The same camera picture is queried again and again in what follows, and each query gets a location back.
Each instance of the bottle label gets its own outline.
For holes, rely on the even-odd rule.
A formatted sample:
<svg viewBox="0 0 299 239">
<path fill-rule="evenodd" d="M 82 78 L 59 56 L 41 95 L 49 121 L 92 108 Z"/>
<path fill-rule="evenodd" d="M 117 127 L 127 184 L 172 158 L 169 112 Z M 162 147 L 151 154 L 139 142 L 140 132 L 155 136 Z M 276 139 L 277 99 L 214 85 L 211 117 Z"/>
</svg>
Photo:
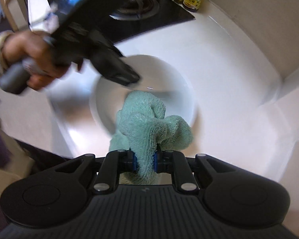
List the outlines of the bottle label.
<svg viewBox="0 0 299 239">
<path fill-rule="evenodd" d="M 192 9 L 197 10 L 201 5 L 202 0 L 184 0 L 184 4 Z"/>
</svg>

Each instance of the white plate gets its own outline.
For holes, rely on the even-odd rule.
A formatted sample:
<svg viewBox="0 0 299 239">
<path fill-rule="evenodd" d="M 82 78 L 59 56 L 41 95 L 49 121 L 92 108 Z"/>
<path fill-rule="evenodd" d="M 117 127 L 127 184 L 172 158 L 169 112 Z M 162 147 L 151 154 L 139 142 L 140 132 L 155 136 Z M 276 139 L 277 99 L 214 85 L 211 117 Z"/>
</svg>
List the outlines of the white plate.
<svg viewBox="0 0 299 239">
<path fill-rule="evenodd" d="M 165 116 L 179 115 L 190 126 L 194 124 L 196 103 L 193 89 L 174 67 L 147 55 L 135 55 L 122 60 L 142 77 L 133 90 L 147 91 L 160 98 L 166 106 Z M 90 97 L 92 116 L 95 121 L 101 120 L 111 134 L 115 132 L 116 113 L 130 92 L 131 89 L 104 78 L 96 80 L 93 86 Z"/>
</svg>

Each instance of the human hand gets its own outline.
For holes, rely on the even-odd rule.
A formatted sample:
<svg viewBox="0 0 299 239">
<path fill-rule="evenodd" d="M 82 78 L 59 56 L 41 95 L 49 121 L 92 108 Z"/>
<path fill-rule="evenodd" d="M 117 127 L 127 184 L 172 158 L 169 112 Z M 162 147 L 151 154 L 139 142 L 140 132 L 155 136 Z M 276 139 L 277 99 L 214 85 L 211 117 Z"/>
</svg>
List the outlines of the human hand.
<svg viewBox="0 0 299 239">
<path fill-rule="evenodd" d="M 43 31 L 17 32 L 7 38 L 2 48 L 2 56 L 9 66 L 29 56 L 44 71 L 45 75 L 31 73 L 27 85 L 34 90 L 40 90 L 54 79 L 62 77 L 70 67 L 70 65 L 64 67 L 53 65 L 50 46 L 43 40 L 46 35 L 48 34 Z M 82 62 L 78 64 L 78 70 L 81 69 Z"/>
</svg>

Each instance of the black glass cooktop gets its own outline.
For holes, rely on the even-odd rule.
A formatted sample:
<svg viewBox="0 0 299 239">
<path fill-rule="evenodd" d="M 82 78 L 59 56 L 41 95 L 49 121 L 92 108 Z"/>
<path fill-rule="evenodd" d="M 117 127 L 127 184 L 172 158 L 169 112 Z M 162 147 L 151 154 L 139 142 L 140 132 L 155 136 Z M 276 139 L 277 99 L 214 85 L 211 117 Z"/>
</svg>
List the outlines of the black glass cooktop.
<svg viewBox="0 0 299 239">
<path fill-rule="evenodd" d="M 108 16 L 98 24 L 98 27 L 108 39 L 116 43 L 146 31 L 195 19 L 192 14 L 172 0 L 157 1 L 159 11 L 152 17 L 138 21 L 122 21 Z"/>
</svg>

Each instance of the folded towel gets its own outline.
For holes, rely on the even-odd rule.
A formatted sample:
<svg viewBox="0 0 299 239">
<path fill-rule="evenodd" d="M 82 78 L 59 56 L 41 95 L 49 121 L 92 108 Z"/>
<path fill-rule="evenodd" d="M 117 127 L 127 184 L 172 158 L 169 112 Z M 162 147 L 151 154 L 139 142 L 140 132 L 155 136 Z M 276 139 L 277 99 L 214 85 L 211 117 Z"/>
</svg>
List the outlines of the folded towel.
<svg viewBox="0 0 299 239">
<path fill-rule="evenodd" d="M 133 91 L 117 112 L 117 127 L 110 142 L 110 151 L 125 149 L 135 153 L 137 173 L 123 173 L 122 184 L 158 184 L 153 157 L 157 144 L 162 150 L 182 150 L 193 140 L 191 128 L 180 116 L 165 117 L 165 105 L 151 93 Z"/>
</svg>

